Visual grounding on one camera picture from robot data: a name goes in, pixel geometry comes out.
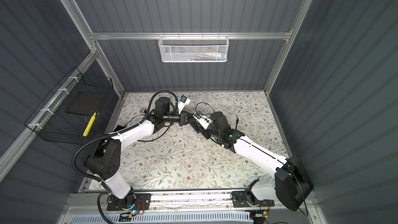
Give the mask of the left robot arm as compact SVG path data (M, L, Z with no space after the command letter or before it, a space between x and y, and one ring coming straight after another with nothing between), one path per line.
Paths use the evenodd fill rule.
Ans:
M177 96L171 91L156 92L150 99L147 111L141 121L94 139L79 148L72 157L72 168L79 175L100 182L115 198L126 201L132 197L134 191L119 170L121 153L133 143L155 134L166 123L178 123L179 125L190 123L192 114L184 110L190 101L188 97ZM85 167L91 172L88 174L78 168L76 160L81 151L96 142L98 145L94 154L89 155L85 161Z

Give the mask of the floral patterned table mat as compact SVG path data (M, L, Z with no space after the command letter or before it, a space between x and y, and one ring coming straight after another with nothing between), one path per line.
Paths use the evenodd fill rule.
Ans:
M222 112L231 127L260 146L291 156L262 91L187 92L187 111ZM135 190L244 188L271 176L254 162L177 124L136 142L121 154L120 171Z

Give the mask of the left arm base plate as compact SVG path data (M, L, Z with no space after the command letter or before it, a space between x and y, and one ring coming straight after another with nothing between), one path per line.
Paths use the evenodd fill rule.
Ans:
M145 211L149 209L151 202L151 194L129 194L124 199L110 195L107 200L108 211Z

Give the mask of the items in white basket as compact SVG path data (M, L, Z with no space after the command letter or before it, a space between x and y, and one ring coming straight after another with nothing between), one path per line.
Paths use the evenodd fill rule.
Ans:
M188 57L184 57L184 59L189 61L216 61L223 62L227 61L227 54L221 52L206 52L200 54L191 54Z

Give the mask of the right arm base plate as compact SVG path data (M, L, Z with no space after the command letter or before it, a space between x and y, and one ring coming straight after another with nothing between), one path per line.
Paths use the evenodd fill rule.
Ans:
M277 200L274 193L256 197L253 193L244 190L232 191L230 198L235 208L258 207L262 201L265 201L270 206L274 206L274 202Z

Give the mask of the yellow marker in basket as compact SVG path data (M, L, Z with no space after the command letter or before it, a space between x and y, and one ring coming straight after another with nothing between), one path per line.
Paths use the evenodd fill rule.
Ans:
M84 130L84 132L83 132L83 137L87 137L88 136L88 134L89 134L94 122L95 122L96 117L97 117L97 112L94 112L93 115L91 116L91 118L90 118L90 120L89 120L89 122L88 122L88 124L87 124L87 126L86 126L86 128Z

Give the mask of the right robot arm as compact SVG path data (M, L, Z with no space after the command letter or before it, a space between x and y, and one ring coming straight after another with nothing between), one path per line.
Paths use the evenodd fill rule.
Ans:
M212 138L221 147L252 161L272 177L272 181L255 179L245 188L248 204L257 206L265 200L278 200L287 209L297 211L305 203L314 185L298 157L288 158L258 145L231 128L222 112L209 117L196 112L194 118L207 139Z

